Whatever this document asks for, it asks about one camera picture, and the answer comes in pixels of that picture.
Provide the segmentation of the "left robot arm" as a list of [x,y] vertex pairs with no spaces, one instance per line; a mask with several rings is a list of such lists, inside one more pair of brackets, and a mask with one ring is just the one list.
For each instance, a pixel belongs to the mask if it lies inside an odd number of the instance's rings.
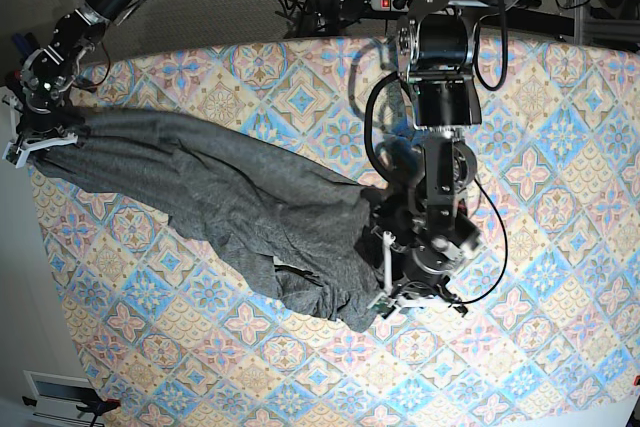
[[370,307],[384,318],[434,301],[467,310],[448,282],[481,243],[465,201],[477,160],[464,140],[465,130],[482,121],[480,23],[504,18],[516,1],[412,0],[399,20],[398,68],[386,82],[398,83],[412,101],[422,138],[404,153],[391,152],[389,165],[373,147],[366,150],[389,187],[371,215],[371,232],[382,242],[384,281]]

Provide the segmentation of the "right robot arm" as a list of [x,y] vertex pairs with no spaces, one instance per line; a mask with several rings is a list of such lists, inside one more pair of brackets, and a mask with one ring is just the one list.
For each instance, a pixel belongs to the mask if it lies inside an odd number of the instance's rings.
[[21,168],[35,151],[77,142],[71,130],[75,121],[67,113],[69,90],[98,86],[81,77],[81,60],[102,43],[111,25],[123,22],[145,1],[82,0],[56,22],[49,42],[39,44],[32,34],[13,36],[21,66],[4,78],[14,131],[5,160]]

